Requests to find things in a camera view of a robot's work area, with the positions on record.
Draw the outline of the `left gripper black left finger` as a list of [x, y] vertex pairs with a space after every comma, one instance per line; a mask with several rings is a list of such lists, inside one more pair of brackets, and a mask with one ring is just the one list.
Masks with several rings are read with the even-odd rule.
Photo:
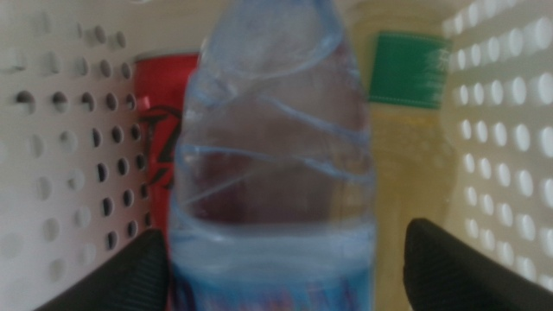
[[39, 311], [163, 311], [168, 255], [162, 232], [148, 229]]

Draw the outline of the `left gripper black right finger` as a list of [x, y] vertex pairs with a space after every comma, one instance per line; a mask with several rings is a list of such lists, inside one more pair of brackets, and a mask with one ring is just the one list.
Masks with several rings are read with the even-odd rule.
[[552, 311], [552, 293], [427, 219], [404, 245], [404, 288], [415, 311]]

